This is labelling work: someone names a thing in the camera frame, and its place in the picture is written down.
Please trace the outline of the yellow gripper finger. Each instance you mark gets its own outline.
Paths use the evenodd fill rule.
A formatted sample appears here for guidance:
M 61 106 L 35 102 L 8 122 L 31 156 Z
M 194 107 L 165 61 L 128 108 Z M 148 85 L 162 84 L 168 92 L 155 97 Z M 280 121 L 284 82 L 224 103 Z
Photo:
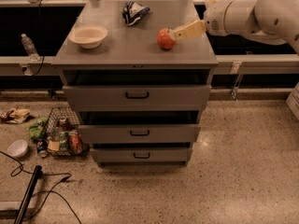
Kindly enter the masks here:
M 170 36 L 175 40 L 185 40 L 201 37 L 206 32 L 203 20 L 188 22 L 170 31 Z

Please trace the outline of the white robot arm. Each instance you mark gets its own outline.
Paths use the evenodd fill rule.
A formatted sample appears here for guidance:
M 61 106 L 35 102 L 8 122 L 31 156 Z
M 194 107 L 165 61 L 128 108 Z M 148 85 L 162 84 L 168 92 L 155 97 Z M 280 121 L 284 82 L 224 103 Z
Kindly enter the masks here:
M 240 35 L 267 45 L 289 44 L 299 53 L 299 0 L 207 0 L 204 18 L 167 29 L 174 40 Z

